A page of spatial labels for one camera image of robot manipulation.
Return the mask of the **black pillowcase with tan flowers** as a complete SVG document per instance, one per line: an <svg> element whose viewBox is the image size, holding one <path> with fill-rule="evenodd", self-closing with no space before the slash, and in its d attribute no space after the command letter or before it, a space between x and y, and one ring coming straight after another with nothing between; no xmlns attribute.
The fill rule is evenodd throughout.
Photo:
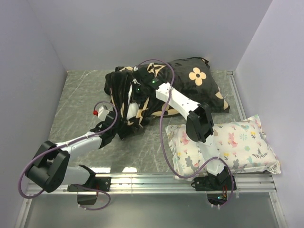
<svg viewBox="0 0 304 228"><path fill-rule="evenodd" d="M206 103L212 113L227 113L230 106L222 97L220 89L209 70L209 62L202 57L177 59L164 63L148 63L139 66L146 67L154 77L163 78L167 82L172 79L172 67L175 73L173 87L189 99L200 104ZM146 125L164 111L164 116L178 115L173 107L165 106L163 101L147 99L137 102L139 110L130 120L126 119L128 109L128 92L132 85L133 67L118 66L105 76L104 91L110 96L110 102L115 105L120 117L119 130L116 135L121 139L144 131Z"/></svg>

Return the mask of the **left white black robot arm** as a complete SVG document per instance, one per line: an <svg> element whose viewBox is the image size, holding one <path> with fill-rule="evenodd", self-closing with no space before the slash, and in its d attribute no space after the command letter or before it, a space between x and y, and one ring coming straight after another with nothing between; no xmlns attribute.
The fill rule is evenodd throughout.
<svg viewBox="0 0 304 228"><path fill-rule="evenodd" d="M90 191L95 187L96 173L85 165L70 167L70 162L80 155L98 150L109 144L117 134L119 115L110 111L95 128L75 139L41 144L21 177L37 184L42 191L53 192L60 185L79 185Z"/></svg>

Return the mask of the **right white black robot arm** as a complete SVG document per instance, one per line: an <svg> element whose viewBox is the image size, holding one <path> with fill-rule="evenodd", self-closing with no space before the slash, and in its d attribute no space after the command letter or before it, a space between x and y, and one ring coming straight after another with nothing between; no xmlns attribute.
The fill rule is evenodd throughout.
<svg viewBox="0 0 304 228"><path fill-rule="evenodd" d="M205 163L189 176L182 176L175 171L168 160L164 148L162 137L164 111L162 111L160 117L160 140L165 161L169 169L182 179L190 179L206 167L211 188L219 190L225 186L226 178L232 176L232 174L225 161L219 157L219 152L214 144L214 123L210 108L207 104L195 102L176 90L173 87L175 73L172 67L169 67L169 69L172 74L170 82L161 77L153 77L146 68L140 68L139 66L133 68L133 74L139 84L148 87L147 95L154 94L158 100L165 103L165 106L170 105L184 117L186 120L186 135L200 148Z"/></svg>

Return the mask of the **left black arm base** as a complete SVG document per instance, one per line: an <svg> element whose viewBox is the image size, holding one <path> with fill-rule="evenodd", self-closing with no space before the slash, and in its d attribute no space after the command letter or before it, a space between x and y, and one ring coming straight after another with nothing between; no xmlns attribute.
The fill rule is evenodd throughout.
<svg viewBox="0 0 304 228"><path fill-rule="evenodd" d="M68 185L68 192L77 193L77 203L80 208L90 211L96 211L106 208L111 202L111 196L108 193L111 186L111 177L93 177L85 184ZM104 194L107 197L107 202L99 208L89 208L97 203L99 195Z"/></svg>

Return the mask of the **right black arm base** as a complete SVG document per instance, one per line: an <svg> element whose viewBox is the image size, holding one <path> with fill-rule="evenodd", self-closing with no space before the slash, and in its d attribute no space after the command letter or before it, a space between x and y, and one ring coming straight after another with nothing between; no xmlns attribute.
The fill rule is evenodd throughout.
<svg viewBox="0 0 304 228"><path fill-rule="evenodd" d="M211 177L196 177L191 187L195 191L207 192L207 200L213 207L221 208L228 203L230 196L237 190L235 177L228 176L221 184L218 184Z"/></svg>

